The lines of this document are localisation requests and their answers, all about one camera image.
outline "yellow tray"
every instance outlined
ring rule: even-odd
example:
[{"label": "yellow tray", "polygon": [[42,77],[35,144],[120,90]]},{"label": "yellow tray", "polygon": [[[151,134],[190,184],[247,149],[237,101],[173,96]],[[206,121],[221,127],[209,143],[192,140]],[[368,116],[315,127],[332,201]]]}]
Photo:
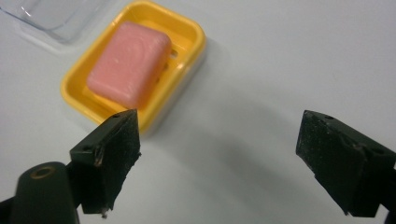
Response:
[{"label": "yellow tray", "polygon": [[138,109],[139,131],[144,133],[174,93],[205,49],[205,33],[194,21],[149,1],[136,1],[125,7],[76,64],[61,85],[63,98],[80,113],[102,123],[125,107],[91,92],[86,79],[111,36],[124,21],[132,21],[162,31],[172,40],[172,55],[148,102]]}]

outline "soap dish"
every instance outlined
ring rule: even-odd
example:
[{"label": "soap dish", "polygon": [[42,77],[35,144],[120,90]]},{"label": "soap dish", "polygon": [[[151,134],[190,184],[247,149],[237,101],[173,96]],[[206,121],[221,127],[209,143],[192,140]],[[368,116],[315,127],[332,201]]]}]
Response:
[{"label": "soap dish", "polygon": [[205,51],[205,33],[198,23],[150,1],[126,6],[92,43],[65,75],[61,84],[63,98],[77,111],[100,124],[127,108],[94,94],[86,79],[119,25],[135,22],[166,33],[172,40],[172,54],[150,97],[138,108],[139,131],[146,133],[161,119],[177,91],[199,65]]}]

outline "pink soap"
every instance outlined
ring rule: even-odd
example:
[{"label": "pink soap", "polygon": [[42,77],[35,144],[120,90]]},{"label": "pink soap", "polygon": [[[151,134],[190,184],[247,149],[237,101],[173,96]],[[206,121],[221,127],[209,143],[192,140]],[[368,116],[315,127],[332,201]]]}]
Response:
[{"label": "pink soap", "polygon": [[127,108],[138,108],[147,101],[170,52],[166,34],[126,21],[92,69],[87,86]]}]

